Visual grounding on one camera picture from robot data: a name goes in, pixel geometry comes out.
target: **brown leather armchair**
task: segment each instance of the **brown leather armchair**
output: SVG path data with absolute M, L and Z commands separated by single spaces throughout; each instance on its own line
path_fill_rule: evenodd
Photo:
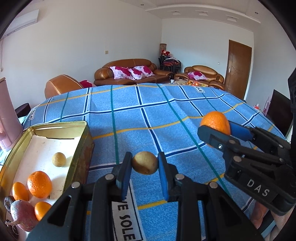
M 45 98 L 48 99 L 56 95 L 80 89 L 83 89 L 83 87 L 77 80 L 69 75 L 62 74 L 46 83 L 44 94 Z
M 186 67 L 184 73 L 175 74 L 175 79 L 192 80 L 189 78 L 188 73 L 199 71 L 203 73 L 207 80 L 198 80 L 199 83 L 204 84 L 208 87 L 216 87 L 221 90 L 225 90 L 224 77 L 218 74 L 215 70 L 204 65 L 194 65 L 191 67 Z
M 130 80 L 130 79 L 114 79 L 113 71 L 110 69 L 111 66 L 120 66 L 125 68 L 133 68 L 135 66 L 146 65 L 154 76 L 146 77 L 141 80 Z M 147 59 L 134 58 L 134 59 L 121 59 L 112 61 L 105 64 L 102 68 L 98 69 L 94 74 L 94 84 L 96 86 L 101 85 L 134 85 L 141 83 L 163 83 L 173 78 L 173 73 L 170 71 L 156 69 L 156 65 Z

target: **white wall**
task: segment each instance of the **white wall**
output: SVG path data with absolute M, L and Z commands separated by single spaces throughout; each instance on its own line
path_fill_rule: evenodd
M 266 10 L 258 31 L 254 32 L 254 65 L 246 101 L 264 108 L 273 89 L 289 96 L 288 78 L 296 66 L 296 51 L 287 34 Z
M 94 81 L 104 64 L 124 58 L 158 62 L 162 20 L 118 0 L 45 0 L 38 22 L 6 37 L 3 72 L 14 107 L 43 102 L 46 82 L 60 74 Z
M 206 65 L 225 77 L 229 40 L 254 47 L 253 32 L 232 24 L 198 18 L 163 19 L 162 43 L 183 68 Z

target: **pink floral pillow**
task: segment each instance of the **pink floral pillow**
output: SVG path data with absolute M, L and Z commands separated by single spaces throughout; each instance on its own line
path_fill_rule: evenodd
M 155 75 L 155 74 L 153 74 L 151 69 L 149 69 L 147 66 L 136 66 L 136 67 L 134 67 L 134 69 L 141 71 L 145 75 L 145 77 Z
M 110 67 L 114 73 L 114 79 L 130 79 L 135 80 L 131 73 L 128 71 L 128 68 L 112 66 Z
M 132 77 L 135 80 L 141 80 L 143 78 L 146 78 L 146 76 L 141 71 L 139 71 L 135 68 L 128 69 L 128 71 L 131 73 Z
M 207 77 L 199 71 L 190 72 L 190 73 L 188 73 L 188 76 L 190 79 L 207 80 Z

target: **orange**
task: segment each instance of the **orange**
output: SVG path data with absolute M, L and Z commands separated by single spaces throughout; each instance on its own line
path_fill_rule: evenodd
M 52 206 L 48 202 L 38 202 L 35 205 L 34 212 L 36 215 L 36 218 L 38 221 L 40 221 L 44 215 L 47 213 L 47 211 L 51 208 Z
M 12 186 L 12 195 L 15 200 L 29 200 L 29 192 L 26 189 L 25 185 L 19 182 L 16 182 Z
M 208 126 L 226 135 L 230 135 L 230 125 L 226 116 L 219 111 L 212 111 L 206 114 L 200 126 Z
M 33 172 L 27 181 L 30 193 L 37 198 L 47 198 L 52 191 L 52 182 L 43 171 Z

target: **bed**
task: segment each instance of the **bed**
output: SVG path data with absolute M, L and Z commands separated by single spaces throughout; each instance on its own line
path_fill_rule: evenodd
M 144 150 L 155 155 L 163 151 L 168 163 L 193 181 L 218 182 L 250 217 L 255 201 L 225 180 L 222 153 L 197 136 L 203 115 L 214 110 L 230 121 L 258 126 L 284 139 L 259 110 L 227 92 L 170 84 L 108 85 L 72 91 L 33 108 L 23 126 L 87 121 L 95 143 L 88 183 L 110 173 L 127 151 L 133 155 Z M 254 148 L 250 142 L 241 144 Z M 3 164 L 6 154 L 0 154 Z M 164 201 L 158 172 L 145 176 L 132 171 L 128 204 L 125 212 L 133 220 L 134 240 L 175 240 L 178 205 Z M 116 240 L 124 241 L 116 217 L 119 214 L 113 215 Z

